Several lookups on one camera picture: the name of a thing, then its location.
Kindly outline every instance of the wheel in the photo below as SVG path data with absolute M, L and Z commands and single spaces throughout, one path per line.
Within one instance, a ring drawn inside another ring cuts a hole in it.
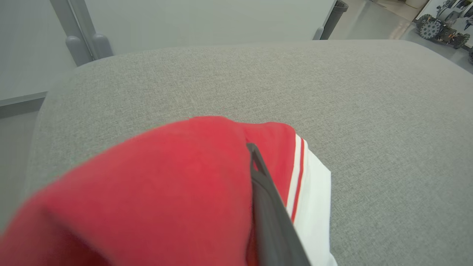
M 460 49 L 460 48 L 463 47 L 463 45 L 465 45 L 466 42 L 468 42 L 468 40 L 470 39 L 470 35 L 468 33 L 467 34 L 459 33 L 457 35 L 460 35 L 459 36 L 460 37 L 460 39 L 459 39 L 460 42 L 457 45 L 453 46 L 453 48 Z
M 442 24 L 438 20 L 431 20 L 420 28 L 420 36 L 424 39 L 432 39 L 437 37 L 442 29 Z
M 417 23 L 416 23 L 416 26 L 417 26 L 417 29 L 420 30 L 420 28 L 427 23 L 427 21 L 433 19 L 434 17 L 429 15 L 429 14 L 425 14 L 423 15 L 422 17 L 420 17 L 418 20 L 417 20 Z

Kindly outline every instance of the gray wheel hub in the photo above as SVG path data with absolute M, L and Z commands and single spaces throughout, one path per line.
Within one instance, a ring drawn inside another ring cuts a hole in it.
M 438 21 L 429 21 L 420 28 L 420 36 L 424 39 L 434 38 L 440 32 L 440 26 Z

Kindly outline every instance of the textured gray fabric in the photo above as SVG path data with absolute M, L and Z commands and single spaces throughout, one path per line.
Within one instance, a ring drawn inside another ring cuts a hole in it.
M 77 68 L 40 111 L 25 195 L 199 115 L 293 126 L 332 171 L 339 265 L 473 265 L 473 75 L 414 43 L 172 48 Z

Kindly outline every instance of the red stripe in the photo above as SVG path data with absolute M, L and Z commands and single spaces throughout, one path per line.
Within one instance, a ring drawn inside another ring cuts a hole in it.
M 300 138 L 300 170 L 299 170 L 299 177 L 297 179 L 297 190 L 296 190 L 296 196 L 294 198 L 294 207 L 292 208 L 292 215 L 291 215 L 292 222 L 294 222 L 294 218 L 296 217 L 297 203 L 299 202 L 300 184 L 302 182 L 303 172 L 304 172 L 304 139 Z

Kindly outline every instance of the gray floor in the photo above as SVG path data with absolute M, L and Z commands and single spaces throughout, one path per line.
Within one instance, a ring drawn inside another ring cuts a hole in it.
M 348 11 L 341 17 L 330 39 L 408 40 L 437 52 L 473 73 L 473 65 L 467 60 L 467 51 L 422 39 L 416 33 L 413 23 L 378 4 L 368 0 L 344 1 L 349 5 Z M 37 113 L 10 117 L 0 115 L 0 231 L 19 204 L 18 195 L 25 179 L 28 150 Z

